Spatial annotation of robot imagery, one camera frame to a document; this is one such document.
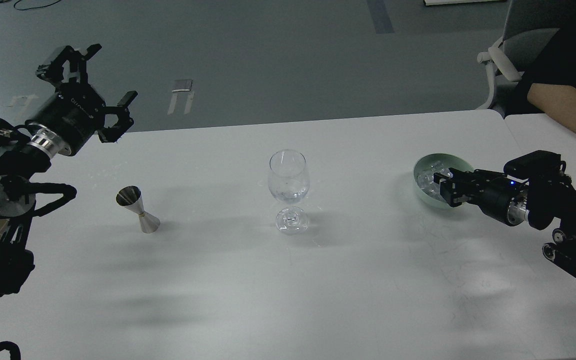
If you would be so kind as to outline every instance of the light green bowl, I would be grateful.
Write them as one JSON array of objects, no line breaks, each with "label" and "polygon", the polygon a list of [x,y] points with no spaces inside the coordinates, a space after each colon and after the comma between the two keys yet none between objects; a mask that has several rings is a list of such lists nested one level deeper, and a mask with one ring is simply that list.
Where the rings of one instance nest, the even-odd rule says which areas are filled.
[{"label": "light green bowl", "polygon": [[419,196],[424,203],[430,205],[434,208],[439,209],[452,209],[448,203],[443,200],[437,200],[433,198],[429,194],[423,192],[423,190],[417,185],[417,177],[422,171],[430,168],[430,165],[434,162],[441,161],[446,167],[448,168],[455,168],[460,171],[473,171],[474,168],[463,159],[456,157],[455,155],[450,155],[449,153],[431,153],[430,155],[426,155],[420,158],[416,164],[414,164],[412,170],[412,182],[414,186],[414,193]]}]

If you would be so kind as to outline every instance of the wine glass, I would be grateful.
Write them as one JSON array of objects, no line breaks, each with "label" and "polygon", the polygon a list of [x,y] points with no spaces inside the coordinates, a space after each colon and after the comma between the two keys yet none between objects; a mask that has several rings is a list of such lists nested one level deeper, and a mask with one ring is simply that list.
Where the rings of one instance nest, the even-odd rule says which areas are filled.
[{"label": "wine glass", "polygon": [[[311,180],[306,167],[306,158],[295,150],[281,150],[270,158],[268,189],[275,199],[294,205],[308,193]],[[299,207],[289,206],[277,214],[277,229],[286,235],[306,231],[309,224],[306,212]]]}]

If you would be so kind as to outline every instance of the metal jigger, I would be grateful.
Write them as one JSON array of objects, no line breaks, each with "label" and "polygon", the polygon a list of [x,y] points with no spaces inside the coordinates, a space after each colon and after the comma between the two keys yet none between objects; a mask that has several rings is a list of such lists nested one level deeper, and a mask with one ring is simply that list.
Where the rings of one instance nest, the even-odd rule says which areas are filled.
[{"label": "metal jigger", "polygon": [[146,234],[154,233],[160,224],[160,219],[144,211],[142,192],[137,186],[126,186],[117,193],[117,204],[139,215],[141,231]]}]

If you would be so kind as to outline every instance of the white chair armrest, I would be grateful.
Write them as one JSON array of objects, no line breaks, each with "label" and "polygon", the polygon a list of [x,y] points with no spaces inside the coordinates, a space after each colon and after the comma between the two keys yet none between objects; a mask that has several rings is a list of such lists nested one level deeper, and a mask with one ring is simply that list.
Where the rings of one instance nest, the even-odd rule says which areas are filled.
[{"label": "white chair armrest", "polygon": [[486,78],[488,84],[488,96],[486,102],[477,107],[478,110],[491,109],[493,106],[492,103],[495,100],[495,97],[497,96],[497,85],[495,84],[495,73],[497,69],[495,68],[495,64],[492,61],[490,61],[490,59],[485,60],[487,54],[488,54],[487,52],[481,52],[477,57],[477,60],[482,59],[479,62],[485,64],[486,66]]},{"label": "white chair armrest", "polygon": [[514,64],[500,48],[491,46],[488,48],[487,52],[496,67],[499,69],[499,71],[501,71],[503,76],[508,79],[509,82],[517,83],[522,79],[519,71],[517,71]]}]

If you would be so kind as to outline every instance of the chair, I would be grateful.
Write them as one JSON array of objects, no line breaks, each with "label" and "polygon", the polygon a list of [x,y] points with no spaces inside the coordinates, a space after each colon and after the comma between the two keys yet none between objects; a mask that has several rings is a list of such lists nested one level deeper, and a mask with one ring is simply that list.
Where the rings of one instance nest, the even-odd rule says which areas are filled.
[{"label": "chair", "polygon": [[505,116],[508,98],[523,72],[575,13],[576,0],[512,0],[503,35],[477,55],[488,83],[487,100],[477,109],[494,109]]}]

